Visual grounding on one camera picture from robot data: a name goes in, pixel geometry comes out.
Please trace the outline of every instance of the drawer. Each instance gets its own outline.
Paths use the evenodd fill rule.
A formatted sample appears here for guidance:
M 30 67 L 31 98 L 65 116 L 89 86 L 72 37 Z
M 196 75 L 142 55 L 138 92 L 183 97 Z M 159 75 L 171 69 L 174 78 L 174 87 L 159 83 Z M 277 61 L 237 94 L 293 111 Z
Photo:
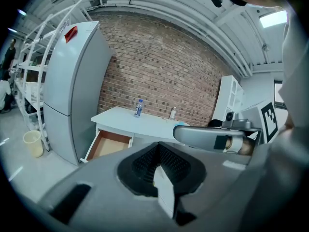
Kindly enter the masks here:
M 132 143 L 133 137 L 100 130 L 94 138 L 85 158 L 81 158 L 81 161 L 88 162 L 91 159 L 130 148 Z

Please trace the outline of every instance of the trash can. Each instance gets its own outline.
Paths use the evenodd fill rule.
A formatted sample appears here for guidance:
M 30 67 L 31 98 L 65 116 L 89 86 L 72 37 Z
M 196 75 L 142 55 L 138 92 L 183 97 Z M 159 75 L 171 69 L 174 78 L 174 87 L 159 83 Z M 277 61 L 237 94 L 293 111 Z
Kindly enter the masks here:
M 24 135 L 24 142 L 30 150 L 32 156 L 40 157 L 43 155 L 43 147 L 41 142 L 41 133 L 37 130 L 28 131 Z

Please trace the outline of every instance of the red paper on refrigerator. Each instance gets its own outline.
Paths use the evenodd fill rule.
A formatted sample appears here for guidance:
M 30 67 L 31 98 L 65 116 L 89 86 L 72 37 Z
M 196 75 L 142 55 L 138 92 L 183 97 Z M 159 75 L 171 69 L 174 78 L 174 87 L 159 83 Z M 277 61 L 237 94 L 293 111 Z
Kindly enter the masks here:
M 74 36 L 75 34 L 77 34 L 77 26 L 71 28 L 71 29 L 69 30 L 69 32 L 67 32 L 67 33 L 64 35 L 64 38 L 66 39 L 66 43 L 68 43 L 69 40 L 72 39 L 73 36 Z

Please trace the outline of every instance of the gray refrigerator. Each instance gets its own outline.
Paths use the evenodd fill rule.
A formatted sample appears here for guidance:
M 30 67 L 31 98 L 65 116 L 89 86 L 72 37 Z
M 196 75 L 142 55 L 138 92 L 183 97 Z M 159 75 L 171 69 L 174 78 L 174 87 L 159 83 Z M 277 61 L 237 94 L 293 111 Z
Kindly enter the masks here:
M 66 42 L 74 26 L 77 34 Z M 55 45 L 44 83 L 44 120 L 51 148 L 78 165 L 95 137 L 99 94 L 112 51 L 98 22 L 67 26 Z

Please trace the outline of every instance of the ceiling light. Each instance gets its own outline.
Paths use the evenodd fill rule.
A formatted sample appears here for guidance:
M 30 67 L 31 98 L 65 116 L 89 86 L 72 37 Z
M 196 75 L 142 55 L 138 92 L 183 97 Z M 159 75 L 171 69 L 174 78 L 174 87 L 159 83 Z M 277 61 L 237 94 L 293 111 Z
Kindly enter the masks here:
M 287 22 L 287 13 L 285 10 L 268 14 L 260 18 L 260 21 L 264 28 L 268 28 L 277 24 Z
M 23 16 L 26 16 L 26 12 L 22 11 L 22 10 L 17 10 L 20 14 L 22 14 Z
M 12 32 L 14 32 L 14 33 L 17 33 L 17 31 L 14 30 L 14 29 L 8 28 L 8 30 L 9 30 L 9 31 L 12 31 Z

